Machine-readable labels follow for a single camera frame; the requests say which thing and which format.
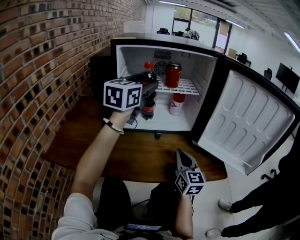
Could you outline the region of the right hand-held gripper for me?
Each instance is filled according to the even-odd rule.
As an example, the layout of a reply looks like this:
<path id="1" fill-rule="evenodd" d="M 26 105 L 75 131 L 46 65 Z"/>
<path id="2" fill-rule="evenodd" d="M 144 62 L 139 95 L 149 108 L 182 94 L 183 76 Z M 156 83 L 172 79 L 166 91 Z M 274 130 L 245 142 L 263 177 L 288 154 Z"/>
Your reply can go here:
<path id="1" fill-rule="evenodd" d="M 182 195 L 197 195 L 206 184 L 206 179 L 198 167 L 196 159 L 189 153 L 176 150 L 175 186 Z"/>

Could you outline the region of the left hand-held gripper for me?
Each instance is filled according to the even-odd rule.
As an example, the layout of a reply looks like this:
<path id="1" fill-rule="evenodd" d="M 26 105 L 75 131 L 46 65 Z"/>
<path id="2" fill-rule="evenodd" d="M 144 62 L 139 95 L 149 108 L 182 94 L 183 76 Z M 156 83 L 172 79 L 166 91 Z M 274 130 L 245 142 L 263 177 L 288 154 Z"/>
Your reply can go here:
<path id="1" fill-rule="evenodd" d="M 104 83 L 103 104 L 114 110 L 126 111 L 134 109 L 128 124 L 133 124 L 142 111 L 146 99 L 158 88 L 159 81 L 142 85 L 145 77 L 142 73 L 121 77 Z"/>

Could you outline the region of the red-capped cola bottle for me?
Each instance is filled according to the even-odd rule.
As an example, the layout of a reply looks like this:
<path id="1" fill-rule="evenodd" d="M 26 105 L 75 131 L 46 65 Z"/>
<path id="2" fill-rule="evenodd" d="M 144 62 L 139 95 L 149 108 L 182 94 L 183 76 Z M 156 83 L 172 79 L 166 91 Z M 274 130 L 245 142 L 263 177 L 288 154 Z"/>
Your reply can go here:
<path id="1" fill-rule="evenodd" d="M 154 63 L 151 61 L 147 61 L 144 64 L 144 71 L 140 73 L 139 82 L 142 85 L 154 83 L 157 81 L 157 75 L 154 72 Z"/>
<path id="2" fill-rule="evenodd" d="M 142 117 L 145 120 L 150 120 L 154 116 L 155 100 L 154 98 L 146 99 L 145 105 L 142 108 Z"/>

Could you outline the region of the black mini fridge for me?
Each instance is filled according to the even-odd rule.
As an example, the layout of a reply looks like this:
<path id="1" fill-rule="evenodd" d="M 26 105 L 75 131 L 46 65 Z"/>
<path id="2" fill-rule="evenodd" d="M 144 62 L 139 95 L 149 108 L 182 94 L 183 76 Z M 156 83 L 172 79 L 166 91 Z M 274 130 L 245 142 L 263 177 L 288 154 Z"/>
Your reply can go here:
<path id="1" fill-rule="evenodd" d="M 111 40 L 113 77 L 144 71 L 144 64 L 181 64 L 180 79 L 200 95 L 186 95 L 178 116 L 169 109 L 174 93 L 156 93 L 154 116 L 141 114 L 127 129 L 189 132 L 204 151 L 248 175 L 263 164 L 300 124 L 300 106 L 271 81 L 195 40 L 128 33 Z"/>

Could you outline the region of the person's left forearm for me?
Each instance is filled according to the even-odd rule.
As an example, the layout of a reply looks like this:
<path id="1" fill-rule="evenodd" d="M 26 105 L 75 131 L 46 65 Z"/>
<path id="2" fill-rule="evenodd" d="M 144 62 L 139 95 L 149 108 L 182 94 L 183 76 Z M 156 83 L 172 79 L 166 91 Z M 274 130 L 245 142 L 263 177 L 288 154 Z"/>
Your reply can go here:
<path id="1" fill-rule="evenodd" d="M 120 134 L 108 125 L 101 128 L 77 165 L 70 193 L 79 193 L 92 200 L 96 183 L 119 136 Z"/>

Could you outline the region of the person's right forearm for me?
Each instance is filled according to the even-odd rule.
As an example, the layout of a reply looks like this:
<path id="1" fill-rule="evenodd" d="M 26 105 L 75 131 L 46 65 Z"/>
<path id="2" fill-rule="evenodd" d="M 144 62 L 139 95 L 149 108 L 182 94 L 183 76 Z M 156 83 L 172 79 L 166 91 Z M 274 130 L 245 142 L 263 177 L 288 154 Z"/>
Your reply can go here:
<path id="1" fill-rule="evenodd" d="M 182 195 L 180 197 L 174 231 L 177 237 L 183 240 L 193 240 L 193 207 L 191 196 Z"/>

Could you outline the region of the person's left hand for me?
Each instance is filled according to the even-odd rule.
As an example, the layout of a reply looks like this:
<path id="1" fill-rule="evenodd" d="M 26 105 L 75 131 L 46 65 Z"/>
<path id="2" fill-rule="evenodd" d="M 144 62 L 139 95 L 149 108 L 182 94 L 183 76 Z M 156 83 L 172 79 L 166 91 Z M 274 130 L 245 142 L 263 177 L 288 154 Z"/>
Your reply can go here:
<path id="1" fill-rule="evenodd" d="M 126 111 L 114 110 L 109 118 L 109 121 L 118 129 L 122 130 L 126 123 L 130 120 L 131 114 L 134 109 Z"/>

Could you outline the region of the red drink can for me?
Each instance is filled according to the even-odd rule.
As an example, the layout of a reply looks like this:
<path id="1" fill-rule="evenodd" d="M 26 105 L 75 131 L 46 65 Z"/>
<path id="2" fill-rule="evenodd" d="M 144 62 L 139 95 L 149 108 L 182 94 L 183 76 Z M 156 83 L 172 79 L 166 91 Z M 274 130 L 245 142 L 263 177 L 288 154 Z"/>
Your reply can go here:
<path id="1" fill-rule="evenodd" d="M 177 88 L 180 81 L 181 64 L 169 62 L 166 66 L 165 85 L 168 88 Z"/>

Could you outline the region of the black-framed glass window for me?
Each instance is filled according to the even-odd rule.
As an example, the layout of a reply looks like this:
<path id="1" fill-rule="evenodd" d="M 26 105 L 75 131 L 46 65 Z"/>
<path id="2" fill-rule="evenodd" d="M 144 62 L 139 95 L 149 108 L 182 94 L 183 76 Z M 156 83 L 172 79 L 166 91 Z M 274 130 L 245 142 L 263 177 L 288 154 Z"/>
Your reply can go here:
<path id="1" fill-rule="evenodd" d="M 175 32 L 178 31 L 185 33 L 186 28 L 189 27 L 191 30 L 196 30 L 199 33 L 199 42 L 208 47 L 216 49 L 220 53 L 225 54 L 228 47 L 232 26 L 231 24 L 227 23 L 230 28 L 226 37 L 219 35 L 219 26 L 221 22 L 227 23 L 216 16 L 204 13 L 202 11 L 187 7 L 175 6 L 172 34 L 175 35 Z"/>

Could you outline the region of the black device with blue screen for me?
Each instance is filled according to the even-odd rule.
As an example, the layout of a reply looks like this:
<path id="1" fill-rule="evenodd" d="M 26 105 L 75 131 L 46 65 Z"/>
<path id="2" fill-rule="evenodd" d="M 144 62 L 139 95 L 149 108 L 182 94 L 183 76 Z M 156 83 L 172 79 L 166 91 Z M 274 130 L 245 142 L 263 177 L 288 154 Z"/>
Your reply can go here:
<path id="1" fill-rule="evenodd" d="M 141 232 L 159 232 L 161 229 L 164 229 L 161 225 L 149 225 L 143 223 L 128 223 L 124 226 L 124 229 L 133 230 L 133 231 L 141 231 Z"/>

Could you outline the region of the long ceiling light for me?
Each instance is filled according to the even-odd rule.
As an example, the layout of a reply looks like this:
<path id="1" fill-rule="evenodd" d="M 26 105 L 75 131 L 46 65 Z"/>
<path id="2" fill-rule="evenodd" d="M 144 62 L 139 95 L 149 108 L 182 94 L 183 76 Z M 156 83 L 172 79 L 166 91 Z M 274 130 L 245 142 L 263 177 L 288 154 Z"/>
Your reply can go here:
<path id="1" fill-rule="evenodd" d="M 231 21 L 231 20 L 229 20 L 229 19 L 225 19 L 225 21 L 228 22 L 228 23 L 230 23 L 230 24 L 232 24 L 232 25 L 235 25 L 235 26 L 237 26 L 237 27 L 239 27 L 239 28 L 245 29 L 244 26 L 242 26 L 242 25 L 240 25 L 240 24 L 238 24 L 238 23 L 235 23 L 235 22 L 233 22 L 233 21 Z"/>
<path id="2" fill-rule="evenodd" d="M 296 43 L 296 41 L 293 39 L 293 37 L 288 33 L 288 32 L 284 32 L 285 37 L 288 39 L 288 41 L 292 44 L 292 46 L 298 51 L 300 52 L 300 47 L 298 46 L 298 44 Z"/>
<path id="3" fill-rule="evenodd" d="M 180 7 L 186 7 L 185 4 L 180 4 L 177 2 L 171 2 L 171 1 L 165 1 L 165 0 L 158 0 L 158 2 L 163 3 L 163 4 L 170 4 L 170 5 L 180 6 Z"/>

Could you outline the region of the black castor chair base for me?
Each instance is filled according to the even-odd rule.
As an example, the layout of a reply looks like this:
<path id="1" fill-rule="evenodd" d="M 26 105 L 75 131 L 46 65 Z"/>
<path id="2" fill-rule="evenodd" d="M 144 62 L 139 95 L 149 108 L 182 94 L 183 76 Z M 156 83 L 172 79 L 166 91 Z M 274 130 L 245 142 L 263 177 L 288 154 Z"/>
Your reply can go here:
<path id="1" fill-rule="evenodd" d="M 270 170 L 270 174 L 266 174 L 264 173 L 262 176 L 261 176 L 261 180 L 272 180 L 273 178 L 275 178 L 278 174 L 279 174 L 279 170 L 278 169 L 275 169 L 275 168 L 272 168 Z"/>

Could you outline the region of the person's black shorts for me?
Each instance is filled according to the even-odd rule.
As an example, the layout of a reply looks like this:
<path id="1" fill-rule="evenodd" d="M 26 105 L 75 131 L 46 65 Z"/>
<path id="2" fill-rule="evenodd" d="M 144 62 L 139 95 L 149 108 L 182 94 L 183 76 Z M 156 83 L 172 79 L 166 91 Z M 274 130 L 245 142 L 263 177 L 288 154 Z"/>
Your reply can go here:
<path id="1" fill-rule="evenodd" d="M 173 184 L 160 183 L 151 191 L 146 213 L 136 218 L 125 183 L 120 179 L 106 178 L 95 213 L 97 227 L 114 231 L 119 227 L 133 230 L 134 225 L 141 225 L 146 231 L 173 231 L 179 199 L 179 192 Z"/>

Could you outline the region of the person's white shirt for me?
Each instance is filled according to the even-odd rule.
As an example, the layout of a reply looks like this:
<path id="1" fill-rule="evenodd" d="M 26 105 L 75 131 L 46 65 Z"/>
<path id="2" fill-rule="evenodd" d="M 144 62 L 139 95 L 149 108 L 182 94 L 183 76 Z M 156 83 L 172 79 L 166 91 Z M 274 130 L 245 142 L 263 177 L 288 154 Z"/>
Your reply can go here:
<path id="1" fill-rule="evenodd" d="M 83 194 L 72 193 L 65 204 L 51 240 L 175 240 L 170 231 L 135 232 L 117 222 L 112 211 L 97 212 L 91 200 Z"/>

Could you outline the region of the black computer monitor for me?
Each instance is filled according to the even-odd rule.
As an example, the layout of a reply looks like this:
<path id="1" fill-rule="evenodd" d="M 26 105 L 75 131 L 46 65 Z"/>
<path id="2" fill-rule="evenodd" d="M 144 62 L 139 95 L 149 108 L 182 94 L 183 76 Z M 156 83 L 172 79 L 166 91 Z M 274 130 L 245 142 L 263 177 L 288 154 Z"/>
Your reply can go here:
<path id="1" fill-rule="evenodd" d="M 276 78 L 291 92 L 295 93 L 300 77 L 283 63 L 279 64 Z"/>

